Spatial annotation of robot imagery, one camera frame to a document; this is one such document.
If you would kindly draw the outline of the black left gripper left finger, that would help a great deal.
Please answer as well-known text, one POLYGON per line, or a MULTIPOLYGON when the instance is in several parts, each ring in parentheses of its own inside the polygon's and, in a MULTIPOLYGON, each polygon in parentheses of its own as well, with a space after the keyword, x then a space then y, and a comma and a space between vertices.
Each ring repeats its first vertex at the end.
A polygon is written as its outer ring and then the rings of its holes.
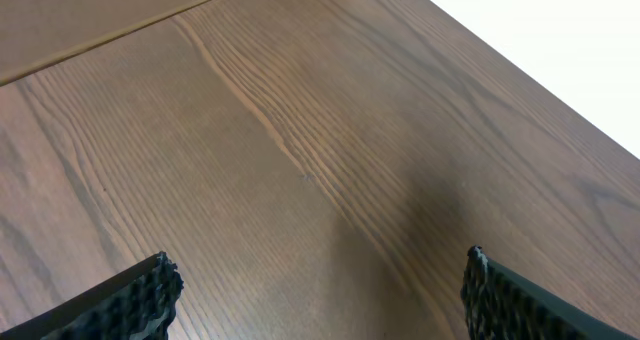
POLYGON ((65 303, 1 333, 1 340, 168 340, 184 288, 157 253, 65 303))

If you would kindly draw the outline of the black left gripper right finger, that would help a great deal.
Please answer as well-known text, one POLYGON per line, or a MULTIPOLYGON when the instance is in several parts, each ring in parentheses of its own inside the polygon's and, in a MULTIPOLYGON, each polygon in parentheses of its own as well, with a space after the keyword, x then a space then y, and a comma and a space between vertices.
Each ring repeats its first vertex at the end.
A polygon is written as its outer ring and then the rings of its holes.
POLYGON ((487 257, 467 252, 461 288, 473 340, 633 340, 487 257))

